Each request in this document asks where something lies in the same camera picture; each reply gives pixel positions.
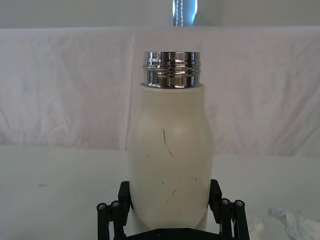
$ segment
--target stainless steel bottle neck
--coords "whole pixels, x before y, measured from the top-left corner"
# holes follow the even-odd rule
[[[199,52],[144,53],[144,85],[160,89],[186,89],[200,83]]]

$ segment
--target white table surface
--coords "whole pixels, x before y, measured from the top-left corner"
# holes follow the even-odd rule
[[[127,171],[125,151],[0,146],[0,239],[97,239],[96,205],[117,199]],[[263,221],[264,240],[289,239],[268,208],[320,219],[320,159],[216,156],[212,177]],[[218,229],[211,212],[207,226]]]

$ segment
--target white backdrop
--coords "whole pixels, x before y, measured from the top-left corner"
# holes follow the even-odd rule
[[[143,52],[200,51],[217,154],[320,157],[319,41],[320,27],[1,30],[0,143],[124,149]]]

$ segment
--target scuff mark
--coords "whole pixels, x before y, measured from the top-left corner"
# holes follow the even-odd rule
[[[169,147],[168,147],[168,144],[167,144],[167,141],[166,141],[166,132],[165,132],[165,129],[162,128],[162,131],[163,131],[163,140],[164,140],[164,144],[166,146],[166,148],[168,149],[168,152],[170,153],[171,157],[174,158],[174,156],[172,155]]]
[[[171,157],[172,157],[172,158],[174,158],[174,156],[172,155],[172,153],[171,153],[171,151],[170,151],[170,149],[169,149],[168,145],[166,145],[166,148],[168,149],[168,151],[169,151],[169,153],[170,153]]]
[[[48,187],[48,184],[38,184],[38,188]]]
[[[162,130],[163,130],[163,139],[164,139],[164,144],[165,144],[165,145],[167,145],[167,143],[166,143],[166,133],[165,133],[165,129],[164,129],[164,128],[162,128]]]

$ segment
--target white bottle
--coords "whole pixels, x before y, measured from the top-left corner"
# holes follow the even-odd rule
[[[134,214],[148,229],[196,228],[209,201],[213,137],[197,52],[146,52],[128,138]]]

